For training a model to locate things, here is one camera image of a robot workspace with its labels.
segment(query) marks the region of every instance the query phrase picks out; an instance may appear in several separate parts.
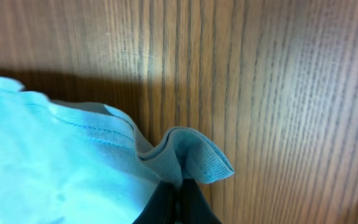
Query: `wooden table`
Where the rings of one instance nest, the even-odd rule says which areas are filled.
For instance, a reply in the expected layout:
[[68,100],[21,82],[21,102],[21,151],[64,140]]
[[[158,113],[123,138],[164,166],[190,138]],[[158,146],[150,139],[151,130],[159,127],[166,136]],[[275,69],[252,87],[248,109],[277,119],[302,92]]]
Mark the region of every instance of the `wooden table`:
[[224,223],[358,222],[358,0],[0,0],[0,75],[200,130]]

